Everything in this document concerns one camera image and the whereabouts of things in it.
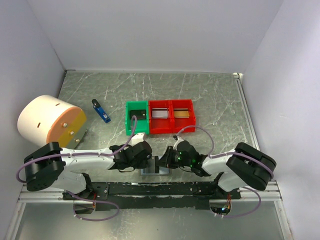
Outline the red plastic bin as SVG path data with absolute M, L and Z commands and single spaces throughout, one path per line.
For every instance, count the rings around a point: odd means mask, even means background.
M 173 110 L 173 133 L 178 133 L 187 126 L 196 125 L 196 115 L 194 112 L 193 101 L 191 99 L 172 99 L 171 104 Z M 190 113 L 189 118 L 174 118 L 174 109 L 188 109 Z
M 167 119 L 154 119 L 152 118 L 152 109 L 168 109 L 169 116 Z M 149 100 L 149 133 L 156 134 L 171 134 L 173 133 L 173 110 L 170 100 Z

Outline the grey card holder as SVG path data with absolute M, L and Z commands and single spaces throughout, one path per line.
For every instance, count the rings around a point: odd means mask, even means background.
M 156 165 L 159 160 L 158 156 L 152 156 L 148 162 L 146 168 L 140 170 L 142 176 L 165 176 L 170 173 L 169 168 L 160 167 Z

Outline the red right plastic bin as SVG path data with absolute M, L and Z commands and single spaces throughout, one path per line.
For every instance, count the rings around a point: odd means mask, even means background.
M 173 133 L 178 133 L 187 126 L 196 125 L 196 115 L 194 112 L 193 101 L 191 99 L 172 99 L 171 104 L 173 110 Z M 174 109 L 188 109 L 190 113 L 189 118 L 174 118 Z

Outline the blue stapler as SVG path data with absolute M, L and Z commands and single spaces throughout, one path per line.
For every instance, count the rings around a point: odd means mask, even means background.
M 105 110 L 101 107 L 100 103 L 94 98 L 91 100 L 92 106 L 101 119 L 107 124 L 111 121 Z

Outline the red middle plastic bin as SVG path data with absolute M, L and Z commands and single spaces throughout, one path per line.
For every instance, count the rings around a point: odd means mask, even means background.
M 152 109 L 168 109 L 169 116 L 167 119 L 154 119 L 152 118 Z M 170 100 L 149 100 L 149 133 L 156 134 L 171 134 L 173 133 L 173 110 Z

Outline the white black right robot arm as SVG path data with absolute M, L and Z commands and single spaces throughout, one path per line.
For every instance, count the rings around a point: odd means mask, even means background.
M 277 166 L 273 158 L 244 142 L 229 152 L 210 155 L 198 153 L 186 140 L 167 147 L 155 164 L 167 169 L 189 167 L 199 177 L 213 177 L 208 195 L 218 199 L 246 186 L 264 191 Z

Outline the white silver card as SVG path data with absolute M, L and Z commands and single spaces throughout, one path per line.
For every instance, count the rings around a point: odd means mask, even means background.
M 169 110 L 167 108 L 153 108 L 151 117 L 153 119 L 167 119 L 169 117 Z

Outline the white drum with orange lid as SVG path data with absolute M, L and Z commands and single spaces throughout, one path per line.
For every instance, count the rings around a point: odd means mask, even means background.
M 33 99 L 20 113 L 17 129 L 33 144 L 57 142 L 61 148 L 75 149 L 87 130 L 87 116 L 78 106 L 41 95 Z

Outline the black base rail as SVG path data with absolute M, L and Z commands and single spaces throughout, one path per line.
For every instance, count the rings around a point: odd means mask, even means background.
M 210 201 L 241 198 L 239 189 L 222 190 L 214 181 L 93 182 L 86 199 L 116 203 L 120 209 L 195 208 L 208 210 Z

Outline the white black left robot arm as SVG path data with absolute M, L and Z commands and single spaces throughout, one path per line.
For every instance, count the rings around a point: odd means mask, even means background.
M 23 160 L 26 188 L 37 192 L 52 187 L 86 200 L 94 192 L 87 170 L 144 169 L 151 156 L 152 148 L 146 141 L 96 150 L 62 148 L 58 142 L 50 142 Z

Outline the gold card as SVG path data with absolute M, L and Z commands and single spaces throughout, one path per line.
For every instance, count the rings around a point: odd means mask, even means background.
M 187 108 L 174 108 L 174 118 L 187 119 L 190 117 L 189 110 Z

